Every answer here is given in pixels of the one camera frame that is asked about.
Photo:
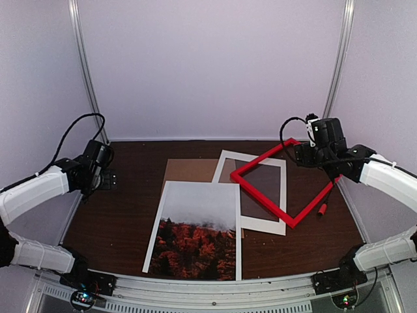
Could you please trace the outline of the red handled screwdriver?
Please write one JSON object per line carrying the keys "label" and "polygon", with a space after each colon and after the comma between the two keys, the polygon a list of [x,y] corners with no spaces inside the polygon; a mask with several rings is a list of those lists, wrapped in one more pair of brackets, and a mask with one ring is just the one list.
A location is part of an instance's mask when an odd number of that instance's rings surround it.
{"label": "red handled screwdriver", "polygon": [[320,206],[320,208],[319,208],[319,210],[317,212],[317,215],[318,216],[323,216],[326,213],[326,210],[328,208],[328,202],[329,202],[330,195],[331,195],[331,192],[329,192],[326,195],[324,201],[322,202],[322,204],[321,204],[321,206]]}

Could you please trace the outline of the red picture frame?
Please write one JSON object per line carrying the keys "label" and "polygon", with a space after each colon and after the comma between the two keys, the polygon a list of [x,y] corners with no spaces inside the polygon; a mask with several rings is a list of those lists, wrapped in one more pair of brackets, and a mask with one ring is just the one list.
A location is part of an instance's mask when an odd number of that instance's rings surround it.
{"label": "red picture frame", "polygon": [[339,176],[334,182],[329,182],[321,191],[314,197],[306,206],[301,210],[301,212],[296,215],[294,218],[284,212],[280,207],[278,207],[273,201],[268,199],[264,194],[262,194],[258,189],[256,189],[253,185],[249,184],[243,175],[254,168],[255,166],[259,165],[260,162],[266,158],[269,158],[280,151],[284,150],[288,146],[299,144],[300,142],[295,140],[294,138],[289,138],[285,140],[284,143],[280,143],[279,145],[273,147],[272,149],[268,150],[267,152],[263,153],[253,161],[248,162],[243,167],[238,168],[237,170],[233,171],[230,174],[230,178],[233,182],[238,183],[249,195],[251,195],[255,200],[257,200],[263,207],[268,209],[271,213],[276,215],[279,219],[282,219],[288,227],[294,229],[302,220],[304,220],[311,211],[316,208],[326,197],[329,192],[333,191],[333,188],[339,180],[341,176]]}

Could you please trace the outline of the white mat board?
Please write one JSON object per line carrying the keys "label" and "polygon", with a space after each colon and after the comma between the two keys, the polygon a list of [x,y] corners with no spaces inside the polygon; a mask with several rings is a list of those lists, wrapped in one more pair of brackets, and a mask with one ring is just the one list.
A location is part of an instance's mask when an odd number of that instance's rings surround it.
{"label": "white mat board", "polygon": [[[248,155],[244,153],[232,152],[223,150],[218,159],[217,167],[212,178],[213,183],[219,183],[222,174],[223,166],[226,159],[239,160],[244,162],[250,162],[257,158],[255,155]],[[286,212],[287,208],[287,171],[286,161],[276,158],[266,158],[260,162],[263,166],[275,166],[280,169],[280,205],[283,206],[283,211]],[[286,234],[286,223],[282,219],[280,221],[272,221],[261,218],[254,218],[241,214],[240,226],[246,230],[260,231],[264,233],[271,233],[275,235]]]}

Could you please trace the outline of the photo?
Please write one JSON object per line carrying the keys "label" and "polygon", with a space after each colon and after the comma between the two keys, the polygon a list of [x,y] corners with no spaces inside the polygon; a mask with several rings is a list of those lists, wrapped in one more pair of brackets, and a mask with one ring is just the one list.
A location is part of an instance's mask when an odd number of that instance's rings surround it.
{"label": "photo", "polygon": [[242,278],[240,188],[166,181],[142,271],[185,280]]}

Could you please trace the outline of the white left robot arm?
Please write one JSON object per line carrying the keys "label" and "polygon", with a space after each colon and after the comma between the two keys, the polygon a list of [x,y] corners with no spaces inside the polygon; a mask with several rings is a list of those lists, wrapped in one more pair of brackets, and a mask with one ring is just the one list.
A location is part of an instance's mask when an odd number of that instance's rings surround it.
{"label": "white left robot arm", "polygon": [[53,271],[67,277],[79,289],[94,282],[88,261],[70,248],[28,239],[9,230],[15,220],[40,205],[72,192],[89,198],[96,190],[111,190],[117,176],[109,168],[112,147],[90,140],[76,158],[54,158],[34,175],[1,189],[1,266],[17,265]]}

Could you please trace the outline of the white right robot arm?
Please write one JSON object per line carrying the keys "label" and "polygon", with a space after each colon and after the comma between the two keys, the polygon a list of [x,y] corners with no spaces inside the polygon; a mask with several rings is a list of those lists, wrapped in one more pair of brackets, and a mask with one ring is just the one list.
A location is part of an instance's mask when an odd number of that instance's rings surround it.
{"label": "white right robot arm", "polygon": [[305,168],[320,168],[330,180],[342,176],[378,196],[362,196],[357,204],[366,234],[372,240],[351,248],[339,262],[334,282],[349,287],[368,270],[402,261],[416,261],[416,223],[405,217],[416,216],[416,175],[362,144],[352,147],[339,119],[321,119],[311,113],[303,123],[308,142],[294,147],[295,162]]}

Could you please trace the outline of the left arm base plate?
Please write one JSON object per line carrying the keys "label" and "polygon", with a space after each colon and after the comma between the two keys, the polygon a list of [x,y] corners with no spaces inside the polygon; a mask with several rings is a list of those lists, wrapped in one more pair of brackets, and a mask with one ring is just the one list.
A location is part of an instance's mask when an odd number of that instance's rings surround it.
{"label": "left arm base plate", "polygon": [[88,271],[88,276],[83,282],[76,281],[70,274],[60,275],[59,282],[62,285],[96,295],[112,296],[117,277],[110,274]]}

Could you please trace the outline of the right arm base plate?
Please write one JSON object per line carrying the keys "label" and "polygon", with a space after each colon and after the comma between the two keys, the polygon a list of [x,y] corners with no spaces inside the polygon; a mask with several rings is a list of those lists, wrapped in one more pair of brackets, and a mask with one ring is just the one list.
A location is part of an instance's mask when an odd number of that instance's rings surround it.
{"label": "right arm base plate", "polygon": [[366,274],[359,272],[353,277],[343,275],[339,269],[333,271],[319,271],[311,277],[316,295],[332,293],[344,289],[353,288],[358,284],[367,282]]}

